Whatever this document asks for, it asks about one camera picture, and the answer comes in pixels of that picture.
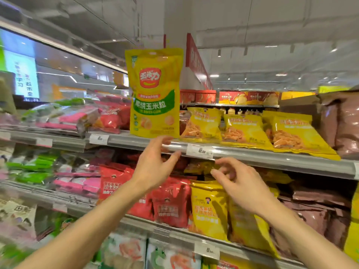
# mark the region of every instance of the forearm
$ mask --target forearm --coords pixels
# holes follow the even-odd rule
[[[279,201],[264,216],[308,269],[358,269],[359,265]]]
[[[145,194],[147,189],[142,188],[134,179],[126,182],[55,240],[30,255],[16,269],[83,268],[126,212]]]

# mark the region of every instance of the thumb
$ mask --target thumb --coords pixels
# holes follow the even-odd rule
[[[211,175],[218,181],[219,184],[223,186],[226,191],[233,187],[234,183],[230,181],[221,171],[212,169]]]
[[[166,162],[162,163],[162,166],[165,168],[168,174],[172,172],[180,156],[181,156],[181,151],[176,151],[171,155],[171,157],[169,157],[169,159]]]

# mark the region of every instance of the person's left hand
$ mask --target person's left hand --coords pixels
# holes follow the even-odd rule
[[[173,137],[169,136],[152,139],[137,162],[132,179],[139,182],[139,185],[145,187],[147,191],[164,183],[181,156],[181,151],[177,151],[166,162],[162,161],[161,152],[168,151],[162,147],[162,144],[168,145],[172,139]]]

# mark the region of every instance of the person's right hand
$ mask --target person's right hand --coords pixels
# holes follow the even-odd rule
[[[232,157],[217,159],[216,163],[221,167],[212,169],[211,175],[242,208],[265,218],[279,203],[253,167]]]

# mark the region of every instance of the linear led light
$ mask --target linear led light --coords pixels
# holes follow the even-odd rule
[[[43,73],[43,74],[45,74],[45,75],[58,75],[56,73]],[[93,83],[86,83],[86,82],[77,82],[71,75],[58,75],[58,76],[67,76],[67,77],[71,78],[77,84],[107,86],[107,87],[114,87],[114,88],[117,87],[117,86],[114,86],[114,85],[104,85],[104,84],[93,84]]]

